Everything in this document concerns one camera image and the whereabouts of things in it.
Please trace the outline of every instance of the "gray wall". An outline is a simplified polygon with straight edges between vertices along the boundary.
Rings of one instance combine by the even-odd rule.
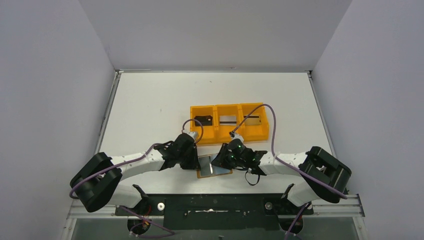
[[[312,73],[372,239],[423,239],[424,1],[353,0]]]
[[[116,69],[304,71],[352,0],[80,0]]]
[[[58,239],[114,69],[78,0],[2,0],[0,73],[0,239]]]

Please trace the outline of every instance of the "screw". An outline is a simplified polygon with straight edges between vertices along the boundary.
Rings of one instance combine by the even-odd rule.
[[[271,209],[273,209],[273,204],[272,204],[272,203],[270,203],[270,202],[265,203],[265,209],[266,209],[266,210],[271,210]]]

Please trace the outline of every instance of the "orange storage bin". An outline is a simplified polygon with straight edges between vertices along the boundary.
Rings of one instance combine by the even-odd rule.
[[[203,124],[203,137],[198,144],[219,144],[231,141],[230,132],[244,119],[258,103],[241,103],[225,105],[191,106],[190,117],[197,119]],[[192,121],[190,131],[201,134],[201,127]],[[265,107],[258,108],[236,131],[243,136],[245,142],[265,141],[269,137],[270,126],[268,124]]]

